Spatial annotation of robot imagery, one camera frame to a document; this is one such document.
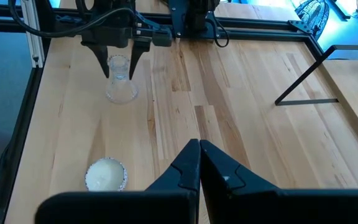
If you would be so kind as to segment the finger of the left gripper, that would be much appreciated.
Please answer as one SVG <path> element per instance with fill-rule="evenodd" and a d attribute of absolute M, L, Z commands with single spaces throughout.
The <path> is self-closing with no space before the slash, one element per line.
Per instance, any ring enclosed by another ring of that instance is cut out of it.
<path fill-rule="evenodd" d="M 137 62 L 141 58 L 142 54 L 150 50 L 150 44 L 151 44 L 150 39 L 134 39 L 134 43 L 131 51 L 131 64 L 129 67 L 130 80 L 134 75 Z"/>
<path fill-rule="evenodd" d="M 108 48 L 105 45 L 90 45 L 89 48 L 96 56 L 102 71 L 104 73 L 104 76 L 106 78 L 109 78 L 109 66 L 107 63 L 108 60 Z"/>

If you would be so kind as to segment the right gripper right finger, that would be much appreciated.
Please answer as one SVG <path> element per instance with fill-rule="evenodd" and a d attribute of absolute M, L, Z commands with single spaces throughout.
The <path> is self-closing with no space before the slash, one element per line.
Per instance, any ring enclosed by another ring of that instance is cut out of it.
<path fill-rule="evenodd" d="M 358 189 L 281 189 L 211 142 L 200 146 L 211 224 L 358 224 Z"/>

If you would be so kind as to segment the white floral patterned candle tin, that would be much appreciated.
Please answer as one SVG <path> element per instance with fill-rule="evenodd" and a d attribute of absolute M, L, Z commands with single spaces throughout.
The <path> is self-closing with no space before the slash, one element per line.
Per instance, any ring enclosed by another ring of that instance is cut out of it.
<path fill-rule="evenodd" d="M 127 185 L 127 170 L 121 162 L 105 157 L 91 164 L 85 174 L 85 186 L 89 191 L 123 191 Z"/>

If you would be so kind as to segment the black floor fan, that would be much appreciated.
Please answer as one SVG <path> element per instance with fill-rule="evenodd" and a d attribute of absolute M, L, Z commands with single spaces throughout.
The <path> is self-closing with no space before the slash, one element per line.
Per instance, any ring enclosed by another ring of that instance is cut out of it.
<path fill-rule="evenodd" d="M 295 12 L 318 40 L 328 22 L 329 4 L 325 0 L 304 0 Z"/>

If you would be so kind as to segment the wooden riser shelf black frame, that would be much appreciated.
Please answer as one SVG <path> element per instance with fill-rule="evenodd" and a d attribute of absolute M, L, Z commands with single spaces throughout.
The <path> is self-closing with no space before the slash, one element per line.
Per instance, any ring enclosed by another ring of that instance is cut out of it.
<path fill-rule="evenodd" d="M 349 123 L 358 136 L 358 59 L 349 60 L 348 58 L 332 58 L 327 62 L 326 59 L 336 50 L 358 50 L 358 45 L 330 46 L 322 55 L 316 58 L 315 63 L 313 63 L 311 67 L 298 77 L 298 79 L 275 100 L 275 105 L 288 106 L 340 103 Z M 317 68 L 321 68 L 321 73 L 335 97 L 327 99 L 285 101 L 284 98 Z"/>

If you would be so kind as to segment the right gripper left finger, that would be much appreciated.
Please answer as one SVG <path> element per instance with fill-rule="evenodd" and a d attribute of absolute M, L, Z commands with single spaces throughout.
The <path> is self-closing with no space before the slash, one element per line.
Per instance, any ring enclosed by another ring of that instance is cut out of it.
<path fill-rule="evenodd" d="M 201 148 L 191 139 L 143 191 L 65 192 L 40 204 L 35 224 L 197 224 Z"/>

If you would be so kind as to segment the clear ribbed glass candlestick holder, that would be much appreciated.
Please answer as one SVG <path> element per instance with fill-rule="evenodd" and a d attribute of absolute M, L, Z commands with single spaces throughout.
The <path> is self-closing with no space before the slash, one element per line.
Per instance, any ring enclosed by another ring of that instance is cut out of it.
<path fill-rule="evenodd" d="M 126 104 L 138 95 L 138 89 L 129 79 L 129 59 L 124 55 L 111 55 L 108 58 L 110 69 L 107 98 L 115 104 Z"/>

